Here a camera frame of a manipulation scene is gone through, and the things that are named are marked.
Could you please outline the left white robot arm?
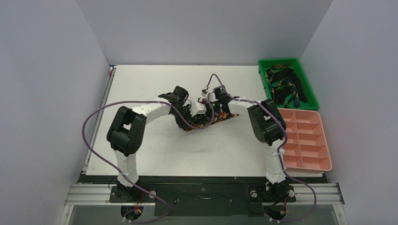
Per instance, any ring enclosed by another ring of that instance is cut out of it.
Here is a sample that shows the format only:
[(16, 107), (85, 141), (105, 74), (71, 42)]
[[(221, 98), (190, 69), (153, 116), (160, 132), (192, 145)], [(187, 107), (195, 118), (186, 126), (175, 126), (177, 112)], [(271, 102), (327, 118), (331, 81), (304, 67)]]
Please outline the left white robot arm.
[(116, 185), (127, 201), (133, 202), (140, 195), (140, 188), (135, 185), (139, 182), (136, 152), (143, 142), (146, 124), (172, 114), (180, 128), (189, 129), (187, 123), (193, 124), (196, 119), (205, 117), (206, 105), (203, 102), (192, 102), (188, 96), (187, 90), (176, 86), (173, 92), (160, 94), (153, 102), (118, 109), (107, 133), (107, 140), (121, 170)]

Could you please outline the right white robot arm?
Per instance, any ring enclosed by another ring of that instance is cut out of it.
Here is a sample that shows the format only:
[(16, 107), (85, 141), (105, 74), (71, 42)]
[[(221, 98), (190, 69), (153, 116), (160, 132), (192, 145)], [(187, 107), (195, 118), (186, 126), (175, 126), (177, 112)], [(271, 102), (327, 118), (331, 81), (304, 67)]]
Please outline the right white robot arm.
[(257, 140), (267, 144), (265, 150), (266, 179), (265, 195), (271, 201), (280, 201), (291, 192), (283, 164), (283, 146), (287, 143), (286, 123), (275, 103), (266, 99), (254, 101), (231, 96), (223, 85), (207, 94), (211, 102), (220, 105), (223, 112), (250, 119)]

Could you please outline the black yellow patterned tie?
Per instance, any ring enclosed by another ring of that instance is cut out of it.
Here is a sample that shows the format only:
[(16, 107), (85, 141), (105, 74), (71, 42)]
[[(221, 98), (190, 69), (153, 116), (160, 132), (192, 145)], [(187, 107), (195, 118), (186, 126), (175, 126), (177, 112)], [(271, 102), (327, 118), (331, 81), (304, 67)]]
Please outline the black yellow patterned tie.
[(300, 108), (307, 103), (302, 82), (294, 70), (286, 64), (275, 64), (265, 72), (271, 98), (283, 108)]

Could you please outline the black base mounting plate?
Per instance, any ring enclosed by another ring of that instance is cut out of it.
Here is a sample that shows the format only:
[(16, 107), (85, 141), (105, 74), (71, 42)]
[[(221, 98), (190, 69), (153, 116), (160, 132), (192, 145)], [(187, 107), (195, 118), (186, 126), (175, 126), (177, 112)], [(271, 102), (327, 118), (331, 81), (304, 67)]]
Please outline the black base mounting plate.
[(132, 203), (118, 205), (121, 215), (128, 220), (137, 220), (150, 208), (156, 217), (168, 216), (233, 216), (264, 215), (282, 218), (287, 213), (287, 204), (296, 201), (292, 184), (303, 184), (313, 193), (313, 203), (318, 205), (316, 193), (310, 184), (327, 183), (325, 175), (320, 177), (298, 177), (288, 179), (290, 193), (280, 201), (271, 201), (266, 195), (266, 181), (263, 177), (142, 177), (140, 194), (133, 199), (121, 193), (116, 177), (84, 178), (82, 184), (106, 184), (111, 190), (110, 201)]

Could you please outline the green plastic bin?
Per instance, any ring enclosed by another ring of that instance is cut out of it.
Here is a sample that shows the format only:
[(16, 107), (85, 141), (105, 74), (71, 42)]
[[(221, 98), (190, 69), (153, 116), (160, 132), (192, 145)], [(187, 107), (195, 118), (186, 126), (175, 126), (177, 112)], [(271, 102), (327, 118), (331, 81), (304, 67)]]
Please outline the green plastic bin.
[(319, 109), (318, 101), (298, 59), (259, 60), (258, 66), (265, 93), (278, 108)]

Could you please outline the pink divided tray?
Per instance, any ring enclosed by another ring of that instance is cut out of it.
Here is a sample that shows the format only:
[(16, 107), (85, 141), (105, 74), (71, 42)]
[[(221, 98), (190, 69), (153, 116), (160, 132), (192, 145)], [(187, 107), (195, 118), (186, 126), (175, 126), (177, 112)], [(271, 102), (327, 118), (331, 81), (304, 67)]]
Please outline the pink divided tray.
[(316, 111), (279, 109), (286, 123), (283, 163), (289, 172), (318, 174), (332, 170), (321, 116)]

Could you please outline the aluminium rail frame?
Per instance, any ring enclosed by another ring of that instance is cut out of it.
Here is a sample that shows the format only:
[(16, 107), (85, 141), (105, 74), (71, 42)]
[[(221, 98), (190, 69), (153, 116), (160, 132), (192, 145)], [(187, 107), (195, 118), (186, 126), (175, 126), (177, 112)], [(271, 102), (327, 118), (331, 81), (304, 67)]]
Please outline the aluminium rail frame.
[[(303, 184), (292, 184), (296, 201), (293, 204), (310, 205), (313, 193)], [(344, 205), (343, 195), (337, 183), (310, 184), (316, 193), (318, 205)], [(130, 202), (112, 202), (111, 190), (106, 184), (73, 184), (65, 205), (132, 205)]]

